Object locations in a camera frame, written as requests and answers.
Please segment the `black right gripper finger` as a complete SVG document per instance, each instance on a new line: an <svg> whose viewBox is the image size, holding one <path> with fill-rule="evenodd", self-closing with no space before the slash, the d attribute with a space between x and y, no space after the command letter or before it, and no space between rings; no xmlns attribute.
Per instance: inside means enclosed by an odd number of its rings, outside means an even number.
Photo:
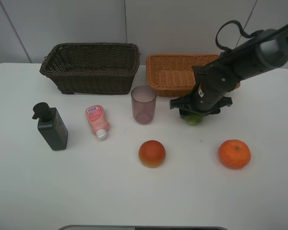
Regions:
<svg viewBox="0 0 288 230"><path fill-rule="evenodd" d="M208 116L208 115L217 115L217 114L219 114L220 112L221 112L220 109L215 109L215 110L213 110L213 111L209 111L209 112L203 114L203 116Z"/></svg>
<svg viewBox="0 0 288 230"><path fill-rule="evenodd" d="M180 118L185 118L189 115L189 111L179 109Z"/></svg>

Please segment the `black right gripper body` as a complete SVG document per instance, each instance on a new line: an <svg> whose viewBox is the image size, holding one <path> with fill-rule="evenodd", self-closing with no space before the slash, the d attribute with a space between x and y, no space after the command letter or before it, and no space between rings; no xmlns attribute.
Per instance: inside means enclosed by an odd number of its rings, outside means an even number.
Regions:
<svg viewBox="0 0 288 230"><path fill-rule="evenodd" d="M226 92L215 90L207 83L195 85L193 90L185 96L172 99L169 102L170 109L182 109L189 114L203 115L215 109L230 107L233 102L231 97L225 97Z"/></svg>

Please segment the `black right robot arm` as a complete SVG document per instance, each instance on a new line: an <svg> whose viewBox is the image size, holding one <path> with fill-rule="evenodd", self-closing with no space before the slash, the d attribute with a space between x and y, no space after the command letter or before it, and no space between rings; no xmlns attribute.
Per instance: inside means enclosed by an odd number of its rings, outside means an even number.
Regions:
<svg viewBox="0 0 288 230"><path fill-rule="evenodd" d="M181 117L219 114L222 107L232 105L232 99L225 95L238 83L288 62L288 24L277 30L258 30L248 34L240 22L231 20L227 23L237 25L247 42L235 49L216 42L222 50L220 56L204 66L193 66L195 86L192 91L169 102L170 108L177 108Z"/></svg>

